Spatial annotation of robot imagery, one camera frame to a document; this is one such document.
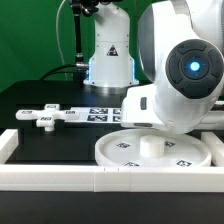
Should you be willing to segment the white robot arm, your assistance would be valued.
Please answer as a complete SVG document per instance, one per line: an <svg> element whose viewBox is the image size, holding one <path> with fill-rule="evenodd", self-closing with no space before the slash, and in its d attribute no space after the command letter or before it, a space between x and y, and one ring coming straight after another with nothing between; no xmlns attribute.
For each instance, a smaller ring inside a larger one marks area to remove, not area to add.
<svg viewBox="0 0 224 224"><path fill-rule="evenodd" d="M100 90L125 88L123 127L150 127L178 134L224 128L224 112L213 109L224 90L224 0L163 0L138 20L142 72L134 77L128 57L129 18L114 3L87 0L95 15L96 50L85 84Z"/></svg>

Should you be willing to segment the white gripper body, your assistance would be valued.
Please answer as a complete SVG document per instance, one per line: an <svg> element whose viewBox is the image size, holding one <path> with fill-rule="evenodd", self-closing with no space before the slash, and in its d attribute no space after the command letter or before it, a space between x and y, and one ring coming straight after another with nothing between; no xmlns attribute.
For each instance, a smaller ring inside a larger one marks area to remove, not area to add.
<svg viewBox="0 0 224 224"><path fill-rule="evenodd" d="M121 126L166 130L166 125L154 112L154 96L153 84L129 88L121 106Z"/></svg>

